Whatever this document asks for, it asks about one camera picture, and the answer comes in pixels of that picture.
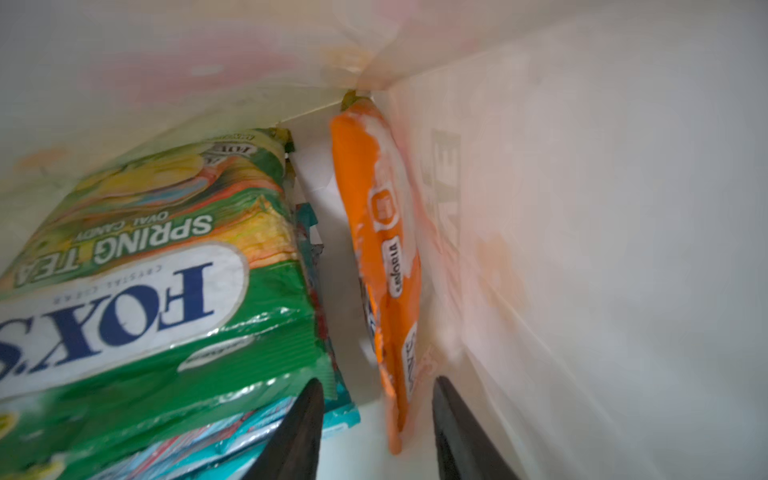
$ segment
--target orange wrapper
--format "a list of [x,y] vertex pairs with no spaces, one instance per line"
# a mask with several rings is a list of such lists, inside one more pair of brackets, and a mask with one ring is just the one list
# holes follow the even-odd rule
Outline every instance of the orange wrapper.
[[331,135],[336,182],[386,396],[389,450],[399,453],[416,381],[421,293],[408,177],[388,124],[368,98],[355,98],[334,118]]

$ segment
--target white oval label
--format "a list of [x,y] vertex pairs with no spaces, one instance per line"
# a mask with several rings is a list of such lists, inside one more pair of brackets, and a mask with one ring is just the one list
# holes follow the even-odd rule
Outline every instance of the white oval label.
[[253,343],[253,335],[239,336],[236,339],[224,340],[223,342],[204,346],[190,355],[188,359],[180,363],[177,372],[194,369],[198,366],[203,366],[206,363],[211,363],[214,360],[218,360],[223,356],[236,352],[243,347],[249,346],[251,343]]
[[0,303],[0,399],[205,336],[237,311],[248,273],[238,250],[204,243]]

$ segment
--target snack packet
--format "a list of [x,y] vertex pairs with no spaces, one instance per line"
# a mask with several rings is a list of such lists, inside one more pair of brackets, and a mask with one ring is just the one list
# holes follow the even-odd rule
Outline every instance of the snack packet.
[[251,129],[86,177],[0,277],[0,478],[95,475],[335,375]]
[[331,122],[336,182],[357,257],[366,322],[385,393],[389,449],[402,448],[416,381],[421,263],[405,165],[389,126],[368,98]]

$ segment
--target crinkled plastic wrapper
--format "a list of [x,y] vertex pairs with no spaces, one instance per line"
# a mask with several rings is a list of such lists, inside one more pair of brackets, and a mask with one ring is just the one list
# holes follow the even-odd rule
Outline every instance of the crinkled plastic wrapper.
[[397,453],[419,371],[422,279],[413,201],[405,165],[383,116],[367,98],[348,95],[348,103],[331,123],[333,163],[385,394],[389,449]]
[[92,174],[0,277],[0,477],[95,475],[297,396],[332,360],[283,194],[281,129]]

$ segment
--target green candy bag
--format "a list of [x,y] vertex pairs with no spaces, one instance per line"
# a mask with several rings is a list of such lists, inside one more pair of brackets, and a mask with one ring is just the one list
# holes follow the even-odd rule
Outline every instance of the green candy bag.
[[80,480],[148,445],[335,395],[283,193],[253,129],[83,179],[0,277],[0,478]]

